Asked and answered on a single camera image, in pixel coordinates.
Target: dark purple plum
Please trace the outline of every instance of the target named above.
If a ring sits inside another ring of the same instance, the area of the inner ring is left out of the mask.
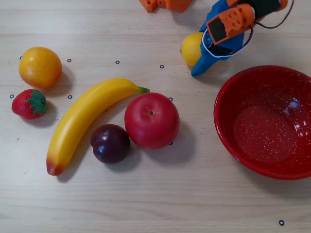
[[[126,131],[118,125],[103,125],[94,131],[91,146],[95,157],[104,164],[116,164],[128,155],[131,147]]]

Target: strawberry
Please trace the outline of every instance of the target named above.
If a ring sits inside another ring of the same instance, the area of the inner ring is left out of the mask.
[[[41,92],[25,90],[13,100],[12,111],[25,119],[36,119],[46,113],[47,101]]]

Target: yellow banana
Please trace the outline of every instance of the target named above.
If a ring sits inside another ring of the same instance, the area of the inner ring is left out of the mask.
[[[50,175],[60,175],[91,123],[109,106],[149,89],[136,86],[125,78],[104,81],[85,92],[67,111],[52,137],[47,155]]]

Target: table surface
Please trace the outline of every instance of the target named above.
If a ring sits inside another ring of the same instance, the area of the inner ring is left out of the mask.
[[[184,13],[164,8],[147,13],[138,0],[2,1],[1,233],[311,231],[311,179],[278,181],[244,168],[221,144],[213,122],[219,89],[241,70],[273,64],[311,75],[311,2],[296,1],[277,29],[256,27],[246,50],[195,79],[179,47],[199,30],[213,3],[194,1]],[[275,25],[284,14],[264,23]],[[33,46],[55,51],[64,73],[44,91],[48,114],[25,121],[11,112],[9,97],[30,88],[18,63]],[[49,176],[46,152],[58,122],[86,90],[114,77],[172,97],[181,117],[178,138],[159,151],[133,146],[132,156],[120,164],[101,164],[90,135],[106,123],[124,126],[129,98],[92,124],[61,176]]]

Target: bowl rim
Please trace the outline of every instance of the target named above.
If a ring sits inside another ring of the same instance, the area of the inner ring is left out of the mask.
[[[279,180],[299,180],[299,179],[303,179],[303,178],[307,178],[311,176],[311,170],[309,172],[304,172],[298,175],[284,175],[284,174],[277,174],[277,173],[272,173],[266,170],[263,170],[261,168],[259,168],[258,166],[254,165],[253,163],[249,163],[247,160],[245,160],[242,156],[240,156],[238,153],[235,152],[235,150],[230,146],[230,144],[227,142],[227,140],[225,139],[225,135],[223,133],[223,131],[221,130],[220,127],[220,120],[219,120],[219,107],[220,107],[220,103],[222,100],[222,97],[225,93],[225,91],[240,77],[242,77],[244,75],[244,73],[247,73],[249,71],[254,71],[254,70],[258,70],[258,69],[262,69],[262,68],[282,68],[284,70],[290,70],[290,71],[295,71],[298,72],[299,74],[302,74],[306,77],[308,77],[309,79],[311,79],[309,76],[288,68],[288,67],[282,67],[282,66],[274,66],[274,65],[266,65],[266,66],[257,66],[257,67],[251,67],[248,69],[245,69],[237,74],[235,74],[234,76],[232,76],[220,89],[216,100],[215,100],[215,105],[214,105],[214,123],[215,123],[215,128],[216,128],[216,132],[221,140],[221,142],[223,143],[223,145],[225,146],[225,148],[229,151],[229,153],[236,158],[241,164],[243,164],[245,167],[270,178],[274,178],[274,179],[279,179]]]

